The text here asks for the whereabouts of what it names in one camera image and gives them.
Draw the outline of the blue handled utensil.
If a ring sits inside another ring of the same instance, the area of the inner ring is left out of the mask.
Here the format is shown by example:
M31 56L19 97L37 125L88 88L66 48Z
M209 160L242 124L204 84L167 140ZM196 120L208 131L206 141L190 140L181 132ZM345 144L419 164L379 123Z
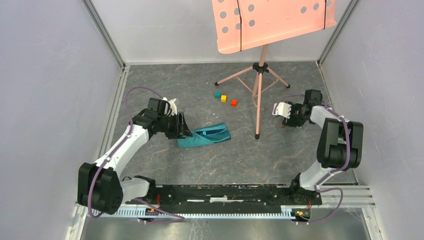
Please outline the blue handled utensil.
M202 131L201 134L203 136L209 136L209 135L214 135L214 134L220 134L224 131L225 131L225 129L211 129L211 130Z

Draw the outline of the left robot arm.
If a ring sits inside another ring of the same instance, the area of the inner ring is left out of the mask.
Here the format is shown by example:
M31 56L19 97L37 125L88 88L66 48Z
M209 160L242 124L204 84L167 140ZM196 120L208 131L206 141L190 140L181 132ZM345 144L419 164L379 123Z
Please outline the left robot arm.
M122 181L121 174L135 153L154 135L163 133L169 140L191 138L184 113L177 110L179 100L151 97L145 109L130 118L118 141L93 163L78 170L77 203L91 211L112 215L121 204L139 198L145 204L157 198L156 181L135 176Z

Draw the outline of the teal cloth napkin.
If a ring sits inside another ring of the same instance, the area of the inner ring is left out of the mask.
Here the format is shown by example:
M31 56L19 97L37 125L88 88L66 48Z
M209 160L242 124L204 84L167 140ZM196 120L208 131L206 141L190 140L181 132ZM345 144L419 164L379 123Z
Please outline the teal cloth napkin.
M202 135L201 132L214 130L214 129L225 129L225 131L219 134L212 135ZM207 127L199 128L192 131L192 137L180 138L177 139L177 146L179 148L194 148L202 147L213 144L222 143L231 139L231 134L227 129L225 123L219 123L215 125L210 125Z

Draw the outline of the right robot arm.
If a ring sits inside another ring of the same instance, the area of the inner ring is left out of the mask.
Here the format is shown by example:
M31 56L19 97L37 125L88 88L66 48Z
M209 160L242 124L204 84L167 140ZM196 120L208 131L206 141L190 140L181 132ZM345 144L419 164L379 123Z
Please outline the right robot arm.
M309 89L302 97L303 103L281 101L273 111L283 118L283 126L299 128L310 123L321 129L316 160L290 183L288 196L295 204L314 198L330 178L360 165L364 134L364 125L336 113L324 103L321 91Z

